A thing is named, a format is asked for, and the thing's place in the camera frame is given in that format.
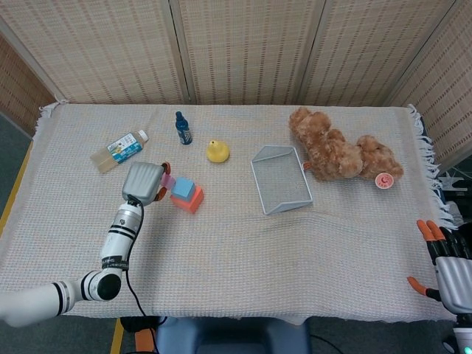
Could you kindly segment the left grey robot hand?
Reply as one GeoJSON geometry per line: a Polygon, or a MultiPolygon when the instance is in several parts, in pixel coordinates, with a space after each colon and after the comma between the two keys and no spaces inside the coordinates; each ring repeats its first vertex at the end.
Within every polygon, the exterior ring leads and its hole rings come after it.
{"type": "Polygon", "coordinates": [[[168,190],[171,175],[170,163],[160,165],[148,162],[135,162],[122,187],[122,197],[129,203],[139,201],[144,207],[161,201],[168,190]]]}

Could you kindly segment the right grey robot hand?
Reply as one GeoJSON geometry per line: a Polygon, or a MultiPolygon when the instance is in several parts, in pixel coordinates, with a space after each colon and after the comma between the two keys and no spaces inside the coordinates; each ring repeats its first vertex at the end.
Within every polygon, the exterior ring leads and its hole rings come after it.
{"type": "Polygon", "coordinates": [[[409,285],[420,295],[434,299],[456,316],[471,313],[471,244],[457,230],[448,230],[431,220],[418,220],[431,258],[438,288],[424,286],[414,277],[409,285]]]}

